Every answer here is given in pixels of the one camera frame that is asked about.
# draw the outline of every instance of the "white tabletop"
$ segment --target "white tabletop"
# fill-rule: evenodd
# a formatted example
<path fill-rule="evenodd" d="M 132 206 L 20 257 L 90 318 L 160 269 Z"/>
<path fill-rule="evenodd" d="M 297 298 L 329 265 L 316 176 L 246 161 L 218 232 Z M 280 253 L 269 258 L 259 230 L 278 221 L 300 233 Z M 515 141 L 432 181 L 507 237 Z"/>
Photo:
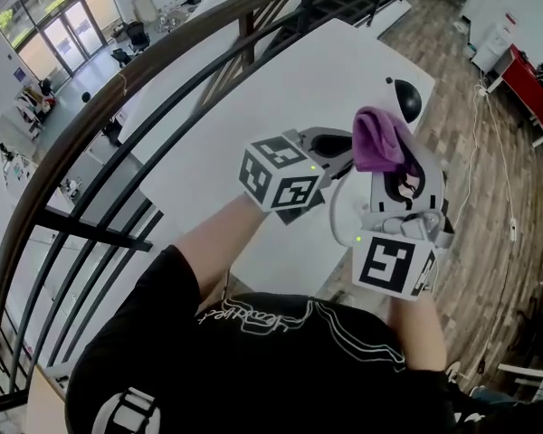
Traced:
<path fill-rule="evenodd" d="M 351 131 L 363 106 L 384 106 L 385 78 L 408 80 L 424 107 L 434 80 L 369 33 L 332 20 L 255 72 L 211 110 L 141 185 L 141 191 L 183 231 L 194 228 L 243 192 L 238 171 L 244 146 L 256 137 L 307 127 Z M 414 129 L 419 117 L 411 124 Z M 340 194 L 338 227 L 353 236 L 352 208 L 367 201 L 370 174 L 354 174 Z M 329 201 L 334 184 L 323 190 Z M 346 248 L 329 229 L 322 204 L 285 226 L 272 214 L 233 265 L 256 291 L 314 295 Z"/>

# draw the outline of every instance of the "wooden floor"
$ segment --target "wooden floor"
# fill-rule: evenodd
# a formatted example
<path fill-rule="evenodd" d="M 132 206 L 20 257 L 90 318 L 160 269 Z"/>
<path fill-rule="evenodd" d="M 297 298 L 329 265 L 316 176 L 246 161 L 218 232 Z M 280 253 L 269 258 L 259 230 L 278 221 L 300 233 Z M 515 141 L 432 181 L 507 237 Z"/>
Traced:
<path fill-rule="evenodd" d="M 455 222 L 467 194 L 469 156 L 474 149 L 473 88 L 479 70 L 462 55 L 465 35 L 453 22 L 459 9 L 445 0 L 410 0 L 413 9 L 382 41 L 436 79 L 418 138 L 438 156 L 447 174 L 449 218 Z M 462 361 L 463 389 L 485 383 L 507 358 L 517 330 L 517 309 L 526 309 L 543 279 L 543 146 L 531 142 L 540 131 L 518 129 L 520 115 L 504 88 L 490 96 L 510 175 L 519 240 L 510 242 L 510 204 L 500 146 L 485 100 L 479 102 L 479 150 L 472 160 L 472 190 L 451 249 L 440 262 L 434 291 L 449 349 Z M 386 316 L 380 295 L 350 284 L 348 254 L 319 296 Z M 487 371 L 476 376 L 502 292 L 492 333 Z"/>

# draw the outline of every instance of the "black dome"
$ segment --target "black dome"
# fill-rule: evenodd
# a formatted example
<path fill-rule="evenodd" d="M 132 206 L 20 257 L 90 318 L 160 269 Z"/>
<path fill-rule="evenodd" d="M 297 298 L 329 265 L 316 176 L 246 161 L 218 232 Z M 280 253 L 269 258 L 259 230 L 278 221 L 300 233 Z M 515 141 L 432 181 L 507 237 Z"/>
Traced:
<path fill-rule="evenodd" d="M 405 117 L 407 124 L 418 118 L 420 111 L 423 109 L 423 101 L 420 98 L 420 93 L 416 87 L 406 80 L 395 80 L 396 97 L 402 115 Z"/>

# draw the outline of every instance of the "tree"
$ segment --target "tree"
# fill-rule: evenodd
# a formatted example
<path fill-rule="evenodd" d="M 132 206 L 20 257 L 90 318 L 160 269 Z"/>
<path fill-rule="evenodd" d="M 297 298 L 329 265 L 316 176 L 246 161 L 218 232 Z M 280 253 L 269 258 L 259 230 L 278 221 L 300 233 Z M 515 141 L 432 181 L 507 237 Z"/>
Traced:
<path fill-rule="evenodd" d="M 12 8 L 0 13 L 0 30 L 2 32 L 5 31 L 6 26 L 8 25 L 8 23 L 10 23 L 10 21 L 12 21 L 13 16 L 14 16 L 14 11 L 12 10 Z"/>

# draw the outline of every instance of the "wooden handrail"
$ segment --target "wooden handrail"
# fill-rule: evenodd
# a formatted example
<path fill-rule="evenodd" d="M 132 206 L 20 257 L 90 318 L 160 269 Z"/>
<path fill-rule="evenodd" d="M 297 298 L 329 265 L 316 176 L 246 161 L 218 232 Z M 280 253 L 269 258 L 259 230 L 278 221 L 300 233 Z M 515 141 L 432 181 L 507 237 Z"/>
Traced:
<path fill-rule="evenodd" d="M 24 190 L 0 246 L 0 323 L 16 267 L 39 213 L 91 140 L 168 65 L 226 25 L 273 1 L 228 0 L 178 27 L 114 76 L 62 132 Z"/>

